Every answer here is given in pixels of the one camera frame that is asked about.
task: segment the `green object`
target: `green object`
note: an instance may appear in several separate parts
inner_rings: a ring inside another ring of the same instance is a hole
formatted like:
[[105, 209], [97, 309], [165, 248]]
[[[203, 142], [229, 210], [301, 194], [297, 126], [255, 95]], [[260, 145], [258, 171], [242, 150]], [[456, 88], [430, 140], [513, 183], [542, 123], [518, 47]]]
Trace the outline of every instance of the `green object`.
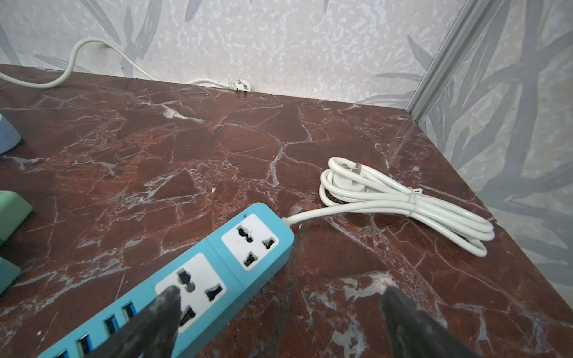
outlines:
[[10, 261], [0, 257], [0, 294], [22, 273], [22, 270]]
[[32, 206], [21, 196], [13, 191], [0, 190], [0, 245], [8, 240], [31, 212]]

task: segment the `brown marble tabletop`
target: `brown marble tabletop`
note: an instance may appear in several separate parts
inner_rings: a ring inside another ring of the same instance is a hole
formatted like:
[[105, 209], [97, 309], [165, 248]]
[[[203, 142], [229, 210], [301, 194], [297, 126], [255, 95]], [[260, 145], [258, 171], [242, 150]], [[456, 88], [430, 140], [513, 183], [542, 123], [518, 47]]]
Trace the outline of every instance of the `brown marble tabletop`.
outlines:
[[[0, 81], [0, 113], [23, 138], [0, 189], [34, 207], [0, 247], [23, 269], [0, 297], [2, 357], [38, 355], [251, 203], [323, 207], [331, 156], [492, 217], [402, 109], [74, 73]], [[495, 227], [479, 258], [399, 215], [305, 221], [201, 356], [391, 357], [379, 299], [394, 284], [485, 357], [572, 357], [572, 310]]]

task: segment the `coiled white cable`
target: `coiled white cable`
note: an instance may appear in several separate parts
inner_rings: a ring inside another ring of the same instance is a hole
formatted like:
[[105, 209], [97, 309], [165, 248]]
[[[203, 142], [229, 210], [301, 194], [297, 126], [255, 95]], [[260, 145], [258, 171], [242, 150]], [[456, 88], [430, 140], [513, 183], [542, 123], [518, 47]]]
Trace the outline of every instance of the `coiled white cable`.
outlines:
[[[101, 42], [104, 45], [107, 45], [109, 47], [111, 47], [113, 50], [115, 50], [115, 52], [119, 53], [123, 58], [125, 58], [125, 60], [127, 62], [129, 62], [134, 68], [136, 68], [139, 72], [141, 72], [144, 76], [146, 76], [147, 78], [149, 78], [152, 81], [159, 81], [155, 76], [153, 76], [152, 74], [150, 74], [149, 72], [147, 72], [146, 70], [144, 70], [143, 68], [141, 68], [138, 64], [135, 63], [135, 61], [133, 61], [131, 58], [129, 58], [125, 52], [123, 52], [121, 50], [121, 48], [119, 48], [116, 44], [114, 44], [111, 41], [107, 41], [103, 38], [99, 38], [99, 37], [86, 37], [84, 39], [79, 40], [74, 47], [72, 48], [72, 53], [70, 54], [70, 60], [68, 62], [68, 67], [65, 69], [64, 73], [62, 73], [62, 75], [60, 77], [58, 77], [57, 79], [53, 80], [52, 82], [48, 82], [48, 83], [33, 83], [33, 82], [26, 82], [26, 81], [22, 81], [19, 80], [17, 78], [14, 77], [10, 77], [2, 72], [0, 72], [0, 78], [16, 84], [16, 85], [20, 85], [20, 86], [25, 86], [25, 87], [31, 87], [31, 88], [52, 88], [55, 86], [59, 86], [62, 83], [64, 83], [65, 80], [68, 79], [68, 77], [72, 74], [72, 70], [74, 67], [74, 64], [76, 63], [76, 57], [77, 57], [77, 53], [80, 51], [81, 47], [84, 46], [85, 44], [88, 44], [90, 42]], [[200, 78], [199, 80], [194, 80], [194, 81], [189, 81], [186, 82], [186, 84], [191, 84], [191, 85], [196, 85], [199, 83], [210, 83], [213, 85], [217, 85], [217, 86], [221, 86], [221, 88], [226, 88], [226, 89], [241, 89], [239, 88], [235, 88], [234, 84], [229, 83], [229, 84], [222, 84], [219, 81], [214, 81], [214, 80], [209, 80], [208, 78]]]
[[[319, 194], [325, 208], [283, 218], [288, 225], [338, 213], [402, 214], [416, 219], [468, 252], [483, 257], [488, 251], [482, 241], [494, 238], [493, 225], [486, 219], [447, 201], [407, 188], [381, 172], [348, 159], [332, 157], [330, 169], [320, 175]], [[338, 204], [330, 200], [326, 190]]]

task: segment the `socket hole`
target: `socket hole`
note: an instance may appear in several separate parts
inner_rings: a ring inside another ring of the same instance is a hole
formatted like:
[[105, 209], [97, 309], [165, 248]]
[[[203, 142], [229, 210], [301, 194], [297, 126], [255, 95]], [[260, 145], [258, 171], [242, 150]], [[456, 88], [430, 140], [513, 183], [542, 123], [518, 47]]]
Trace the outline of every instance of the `socket hole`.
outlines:
[[127, 305], [123, 306], [123, 313], [125, 314], [125, 317], [129, 321], [131, 317], [135, 316], [135, 314], [137, 313], [134, 304], [130, 302]]
[[207, 294], [209, 301], [212, 301], [218, 294], [220, 294], [221, 291], [223, 291], [223, 288], [221, 287], [221, 285], [217, 285], [211, 289], [208, 289], [207, 291], [205, 291], [205, 293]]
[[247, 242], [253, 242], [253, 238], [251, 237], [251, 235], [249, 235], [249, 230], [245, 229], [242, 226], [237, 227], [237, 230], [239, 231], [239, 235], [244, 237], [245, 240], [247, 240]]
[[255, 262], [258, 259], [253, 253], [249, 253], [247, 259], [243, 261], [245, 266], [249, 267], [251, 263]]
[[189, 320], [194, 318], [196, 315], [197, 314], [195, 313], [195, 311], [191, 309], [191, 306], [187, 306], [187, 308], [185, 309], [185, 313], [183, 314], [183, 317], [181, 317], [181, 320], [179, 321], [179, 326], [182, 327], [185, 323], [189, 322]]
[[65, 350], [65, 351], [61, 352], [60, 354], [58, 354], [58, 355], [56, 356], [56, 358], [69, 358], [68, 351]]
[[117, 324], [117, 320], [115, 319], [115, 316], [113, 314], [111, 315], [110, 318], [104, 321], [104, 325], [110, 336], [119, 329], [119, 325]]
[[180, 269], [177, 271], [177, 276], [179, 276], [179, 282], [185, 285], [187, 292], [191, 293], [195, 290], [195, 284], [191, 282], [191, 274], [185, 269]]
[[270, 238], [270, 239], [268, 239], [268, 240], [264, 240], [264, 241], [262, 242], [262, 244], [265, 245], [266, 249], [268, 250], [268, 249], [270, 249], [271, 246], [273, 246], [273, 244], [274, 244], [274, 239], [273, 239], [273, 238]]
[[92, 342], [89, 339], [89, 334], [83, 336], [77, 341], [77, 347], [80, 350], [80, 356], [85, 357], [92, 351]]

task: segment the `universal outlet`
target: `universal outlet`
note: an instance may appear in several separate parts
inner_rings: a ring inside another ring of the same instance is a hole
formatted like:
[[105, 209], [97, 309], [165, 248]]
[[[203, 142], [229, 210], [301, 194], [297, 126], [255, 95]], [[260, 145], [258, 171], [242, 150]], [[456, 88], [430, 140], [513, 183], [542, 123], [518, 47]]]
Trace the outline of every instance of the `universal outlet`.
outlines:
[[170, 285], [181, 296], [172, 357], [193, 357], [285, 265], [293, 241], [292, 230], [268, 206], [253, 204], [39, 357], [86, 356]]

